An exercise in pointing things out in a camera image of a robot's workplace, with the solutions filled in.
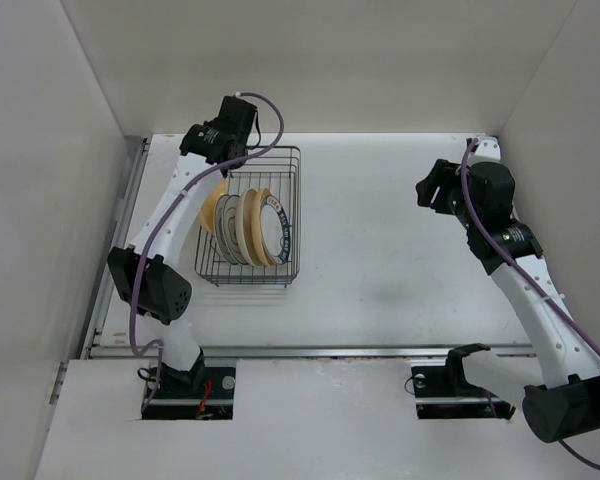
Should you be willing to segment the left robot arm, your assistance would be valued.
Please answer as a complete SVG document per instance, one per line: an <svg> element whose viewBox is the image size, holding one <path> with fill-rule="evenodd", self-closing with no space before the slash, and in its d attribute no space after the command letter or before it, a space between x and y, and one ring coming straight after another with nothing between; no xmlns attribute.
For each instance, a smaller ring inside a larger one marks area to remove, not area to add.
<svg viewBox="0 0 600 480"><path fill-rule="evenodd" d="M204 382L204 355L187 312L192 286L177 270L181 251L203 203L222 180L220 164L247 155L256 116L256 106L235 94L223 98L215 118L193 125L149 219L126 248L112 248L107 258L118 295L130 309L133 352L158 348L159 377L181 396L197 394Z"/></svg>

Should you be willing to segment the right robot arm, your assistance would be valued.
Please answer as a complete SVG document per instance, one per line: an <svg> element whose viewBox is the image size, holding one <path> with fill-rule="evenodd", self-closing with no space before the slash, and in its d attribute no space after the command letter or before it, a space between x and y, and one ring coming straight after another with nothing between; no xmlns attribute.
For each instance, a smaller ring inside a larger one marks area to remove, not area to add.
<svg viewBox="0 0 600 480"><path fill-rule="evenodd" d="M445 359L451 395L495 396L523 414L534 435L559 442L600 429L600 347L572 319L550 277L543 249L514 215L516 183L496 138L469 138L458 163L437 160L416 185L417 203L455 217L470 252L521 323L538 372L509 363L480 343Z"/></svg>

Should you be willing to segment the white plate green outline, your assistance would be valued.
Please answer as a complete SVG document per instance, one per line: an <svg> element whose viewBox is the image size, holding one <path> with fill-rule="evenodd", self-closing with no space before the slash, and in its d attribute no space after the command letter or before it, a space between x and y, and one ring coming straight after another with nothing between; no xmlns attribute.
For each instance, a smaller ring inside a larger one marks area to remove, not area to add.
<svg viewBox="0 0 600 480"><path fill-rule="evenodd" d="M222 195L216 204L214 217L215 237L220 253L225 261L230 265L237 265L238 261L229 248L224 233L224 210L228 199L229 196L227 194Z"/></svg>

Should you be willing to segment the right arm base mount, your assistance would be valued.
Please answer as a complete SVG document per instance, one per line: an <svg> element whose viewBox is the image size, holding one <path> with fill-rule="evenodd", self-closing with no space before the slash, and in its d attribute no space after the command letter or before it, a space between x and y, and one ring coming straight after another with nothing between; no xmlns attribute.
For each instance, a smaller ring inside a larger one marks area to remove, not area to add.
<svg viewBox="0 0 600 480"><path fill-rule="evenodd" d="M516 408L477 387L459 392L443 365L415 364L405 384L411 383L419 420L510 420Z"/></svg>

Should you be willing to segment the yellow bear plate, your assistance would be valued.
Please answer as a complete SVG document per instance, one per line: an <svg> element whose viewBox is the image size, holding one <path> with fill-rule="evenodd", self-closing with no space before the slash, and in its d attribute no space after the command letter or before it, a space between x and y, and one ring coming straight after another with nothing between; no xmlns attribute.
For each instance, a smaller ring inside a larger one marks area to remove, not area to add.
<svg viewBox="0 0 600 480"><path fill-rule="evenodd" d="M228 192L228 182L222 179L207 196L198 214L200 225L210 234L214 233L215 210L219 199Z"/></svg>

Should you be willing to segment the yellow plate in rack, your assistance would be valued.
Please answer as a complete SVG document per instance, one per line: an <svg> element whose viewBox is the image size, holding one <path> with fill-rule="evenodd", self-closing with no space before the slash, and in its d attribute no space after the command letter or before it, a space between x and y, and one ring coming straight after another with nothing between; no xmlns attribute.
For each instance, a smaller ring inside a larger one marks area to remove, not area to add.
<svg viewBox="0 0 600 480"><path fill-rule="evenodd" d="M262 221L261 221L261 203L262 200L270 194L270 190L268 188L260 189L256 192L254 196L252 207L251 207L251 235L254 243L256 256L262 265L266 267L272 267L273 262L268 255L262 235Z"/></svg>

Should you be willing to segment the white plate dark green band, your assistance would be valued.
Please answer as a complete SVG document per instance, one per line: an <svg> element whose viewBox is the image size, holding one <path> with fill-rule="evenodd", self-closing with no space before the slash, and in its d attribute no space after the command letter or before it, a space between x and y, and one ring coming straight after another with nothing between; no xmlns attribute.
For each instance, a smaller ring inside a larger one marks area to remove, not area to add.
<svg viewBox="0 0 600 480"><path fill-rule="evenodd" d="M262 242L266 254L275 265L288 262L291 231L286 212L274 195L266 195L260 205Z"/></svg>

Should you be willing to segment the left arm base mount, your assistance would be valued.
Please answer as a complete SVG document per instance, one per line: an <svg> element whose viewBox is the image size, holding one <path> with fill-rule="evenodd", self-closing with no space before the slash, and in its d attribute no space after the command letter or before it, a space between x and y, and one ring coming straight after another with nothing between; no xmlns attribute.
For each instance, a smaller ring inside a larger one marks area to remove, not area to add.
<svg viewBox="0 0 600 480"><path fill-rule="evenodd" d="M196 386L179 384L162 374L160 386L150 398L155 386L157 365L140 367L138 377L145 383L141 405L143 420L232 420L236 387L236 365L209 365Z"/></svg>

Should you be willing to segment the cream white plate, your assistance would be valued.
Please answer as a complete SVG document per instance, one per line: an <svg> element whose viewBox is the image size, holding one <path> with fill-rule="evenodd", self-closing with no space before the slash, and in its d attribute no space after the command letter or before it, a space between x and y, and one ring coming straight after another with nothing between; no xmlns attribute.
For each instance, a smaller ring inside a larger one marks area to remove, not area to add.
<svg viewBox="0 0 600 480"><path fill-rule="evenodd" d="M236 211L236 235L240 251L251 266L258 266L251 233L251 207L256 190L249 188L241 194Z"/></svg>

